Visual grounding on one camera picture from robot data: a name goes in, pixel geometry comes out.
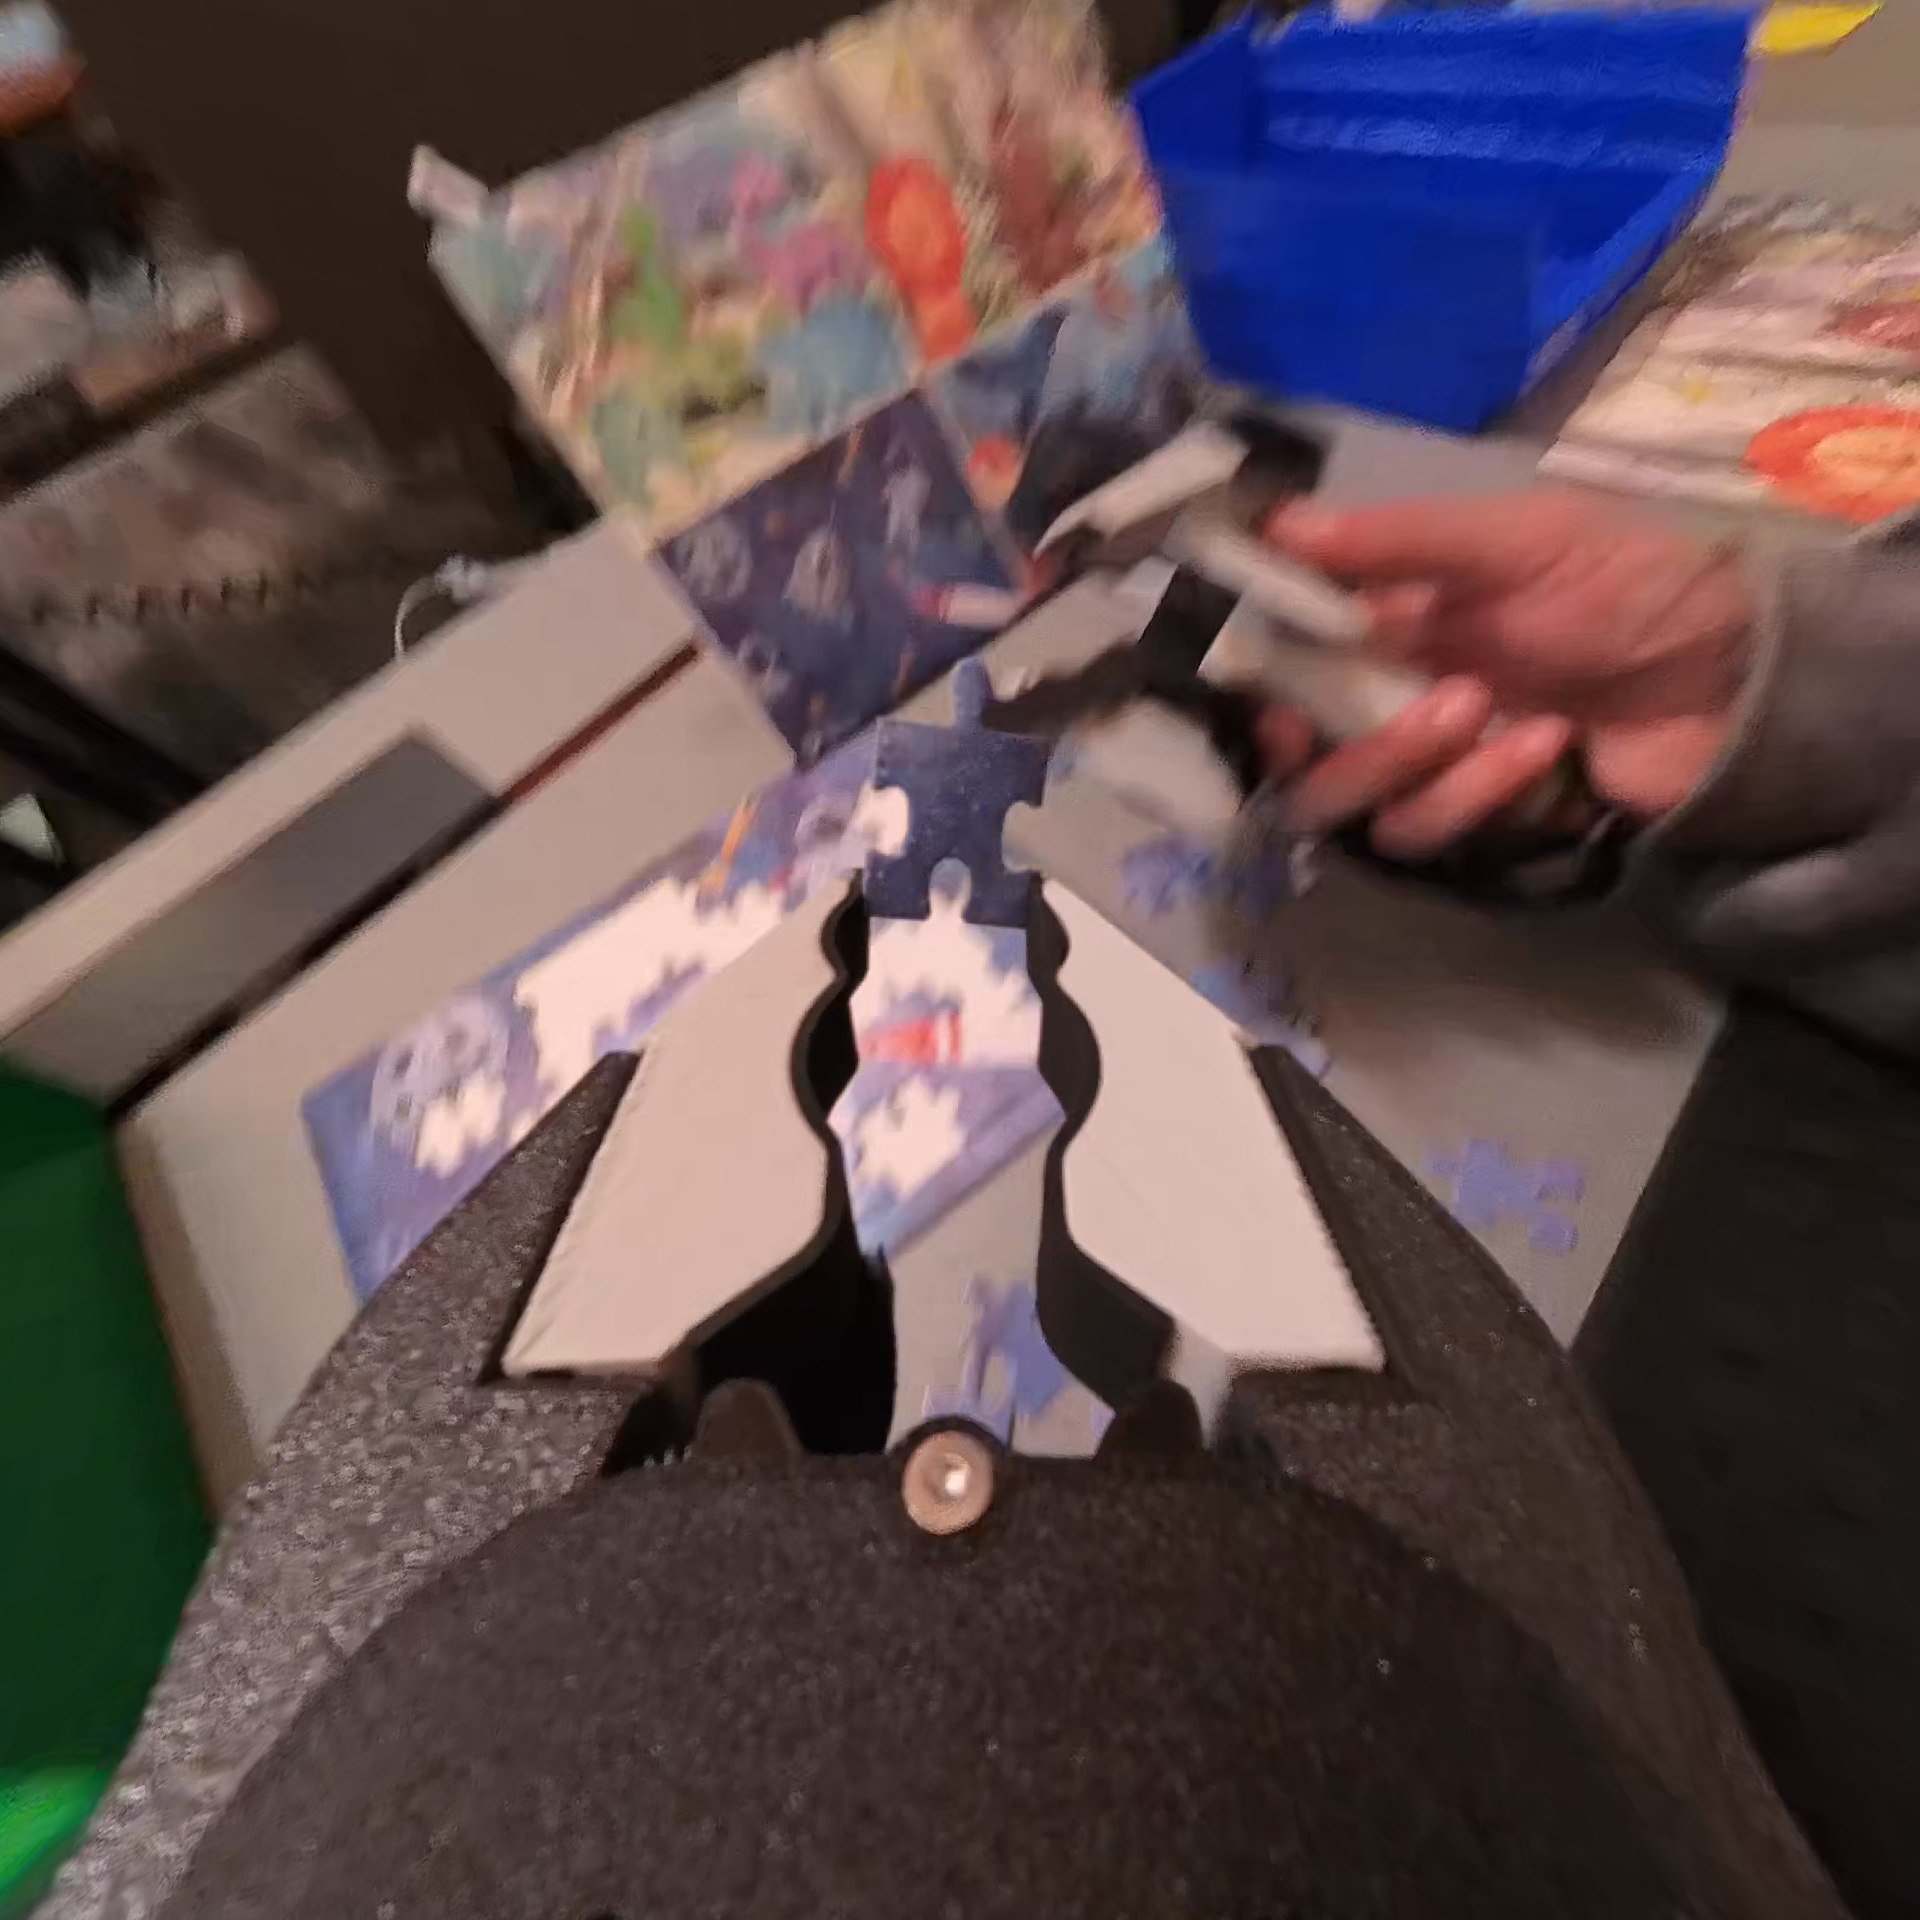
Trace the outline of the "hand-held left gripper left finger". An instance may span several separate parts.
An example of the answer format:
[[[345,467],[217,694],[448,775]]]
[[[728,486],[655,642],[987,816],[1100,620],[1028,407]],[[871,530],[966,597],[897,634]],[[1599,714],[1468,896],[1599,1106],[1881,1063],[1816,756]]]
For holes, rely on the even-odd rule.
[[[859,1244],[845,1149],[870,908],[833,883],[700,982],[637,1049],[500,1376],[613,1383],[610,1452],[741,1428],[773,1452],[883,1452],[893,1272]]]

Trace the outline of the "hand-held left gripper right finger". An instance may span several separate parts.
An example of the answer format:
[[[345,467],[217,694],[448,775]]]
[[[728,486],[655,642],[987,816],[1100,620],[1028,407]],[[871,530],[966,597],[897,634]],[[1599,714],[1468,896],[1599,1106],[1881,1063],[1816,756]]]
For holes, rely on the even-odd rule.
[[[1045,1149],[1038,1324],[1113,1428],[1176,1402],[1211,1438],[1243,1380],[1373,1390],[1386,1336],[1303,1155],[1294,1062],[1064,883],[1028,900]]]

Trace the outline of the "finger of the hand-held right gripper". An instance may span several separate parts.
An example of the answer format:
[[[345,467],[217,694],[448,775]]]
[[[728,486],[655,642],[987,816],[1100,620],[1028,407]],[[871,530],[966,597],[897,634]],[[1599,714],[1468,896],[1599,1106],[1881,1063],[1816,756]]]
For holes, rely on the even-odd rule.
[[[1076,499],[1033,558],[1056,569],[1129,569],[1163,549],[1176,519],[1228,486],[1251,444],[1228,425],[1189,425],[1113,480]]]

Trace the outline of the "space puzzle board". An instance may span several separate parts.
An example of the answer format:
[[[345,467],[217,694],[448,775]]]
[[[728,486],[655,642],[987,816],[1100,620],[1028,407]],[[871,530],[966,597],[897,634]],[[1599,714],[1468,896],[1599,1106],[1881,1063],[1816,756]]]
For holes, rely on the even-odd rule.
[[[711,972],[880,846],[871,745],[728,806],[633,883],[495,967],[304,1097],[359,1303],[609,1056],[637,1052]],[[831,1113],[859,1242],[902,1250],[1057,1124],[1024,933],[880,920],[852,992],[859,1069]]]

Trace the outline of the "dark blue jigsaw puzzle piece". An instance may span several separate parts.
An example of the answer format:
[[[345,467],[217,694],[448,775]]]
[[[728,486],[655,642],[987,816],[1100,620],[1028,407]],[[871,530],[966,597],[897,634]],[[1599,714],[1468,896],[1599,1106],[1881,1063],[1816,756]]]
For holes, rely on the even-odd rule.
[[[871,852],[863,877],[870,918],[931,918],[931,883],[944,863],[966,874],[965,920],[1024,932],[1033,871],[1004,863],[1012,806],[1045,801],[1045,738],[993,727],[996,688],[983,659],[955,669],[947,727],[888,718],[876,727],[876,791],[904,801],[896,852]]]

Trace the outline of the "person's right forearm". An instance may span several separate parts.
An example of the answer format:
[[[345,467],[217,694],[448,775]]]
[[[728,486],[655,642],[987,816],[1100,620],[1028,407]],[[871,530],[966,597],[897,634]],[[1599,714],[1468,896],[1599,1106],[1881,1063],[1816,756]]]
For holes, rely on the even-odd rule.
[[[1730,738],[1629,900],[1695,972],[1916,1062],[1916,516],[1764,581]]]

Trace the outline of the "grey desk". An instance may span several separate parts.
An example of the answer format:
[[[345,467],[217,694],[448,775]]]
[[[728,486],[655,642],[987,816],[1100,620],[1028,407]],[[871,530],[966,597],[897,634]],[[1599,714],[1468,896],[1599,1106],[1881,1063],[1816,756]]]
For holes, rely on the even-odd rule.
[[[625,534],[563,543],[234,776],[275,768],[316,793],[401,736],[485,780],[489,820],[234,1020],[100,1097],[117,1109],[109,1135],[212,1503],[258,1468],[359,1307],[308,1089],[793,775],[741,675]],[[1719,1006],[1595,915],[1494,918],[1357,865],[1265,918],[1253,854],[1222,848],[1203,801],[1145,780],[1143,745],[1092,745],[1011,842],[1253,1039],[1301,1039],[1328,1089],[1571,1337],[1719,1039]]]

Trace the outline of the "person's right hand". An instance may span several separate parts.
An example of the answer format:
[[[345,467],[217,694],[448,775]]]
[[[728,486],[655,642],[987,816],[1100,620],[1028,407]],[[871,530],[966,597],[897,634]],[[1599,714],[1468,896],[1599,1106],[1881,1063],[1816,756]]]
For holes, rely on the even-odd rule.
[[[1291,708],[1262,725],[1297,830],[1365,827],[1391,859],[1487,830],[1581,754],[1605,810],[1656,824],[1721,754],[1756,594],[1730,553],[1575,493],[1294,502],[1268,540],[1351,586],[1373,651],[1435,682],[1311,756]]]

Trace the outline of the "illustrated puzzle box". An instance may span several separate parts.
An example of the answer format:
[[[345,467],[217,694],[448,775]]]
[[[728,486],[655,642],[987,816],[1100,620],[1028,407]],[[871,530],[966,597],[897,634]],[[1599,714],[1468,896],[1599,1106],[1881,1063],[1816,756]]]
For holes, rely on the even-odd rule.
[[[798,756],[1027,615],[1206,376],[1095,3],[888,3],[496,189],[427,261]]]

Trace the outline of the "blue plastic bin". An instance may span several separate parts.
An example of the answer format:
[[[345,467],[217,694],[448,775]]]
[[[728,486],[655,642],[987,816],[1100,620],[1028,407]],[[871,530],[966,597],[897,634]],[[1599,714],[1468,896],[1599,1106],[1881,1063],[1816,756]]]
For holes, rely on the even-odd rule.
[[[1476,433],[1721,177],[1756,7],[1247,14],[1135,88],[1206,368]]]

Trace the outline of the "dark grey flat panel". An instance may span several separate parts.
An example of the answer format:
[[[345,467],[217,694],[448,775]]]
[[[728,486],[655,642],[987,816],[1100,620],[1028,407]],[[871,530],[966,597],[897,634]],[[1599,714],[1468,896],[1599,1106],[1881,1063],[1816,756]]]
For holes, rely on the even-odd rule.
[[[109,1100],[495,810],[423,736],[313,793],[230,780],[5,933],[5,1056]]]

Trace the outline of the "green plastic bin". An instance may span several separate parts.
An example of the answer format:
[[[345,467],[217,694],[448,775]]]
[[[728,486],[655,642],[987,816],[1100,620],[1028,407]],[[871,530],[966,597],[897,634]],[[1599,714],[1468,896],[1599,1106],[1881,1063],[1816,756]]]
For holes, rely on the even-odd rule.
[[[77,1849],[212,1526],[94,1105],[5,1071],[5,1915]]]

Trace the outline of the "lion puzzle board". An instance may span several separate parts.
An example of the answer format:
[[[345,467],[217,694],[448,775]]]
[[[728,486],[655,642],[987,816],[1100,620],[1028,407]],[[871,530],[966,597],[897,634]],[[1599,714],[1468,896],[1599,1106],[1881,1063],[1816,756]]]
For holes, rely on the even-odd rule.
[[[1737,198],[1537,473],[1848,527],[1916,509],[1916,206]]]

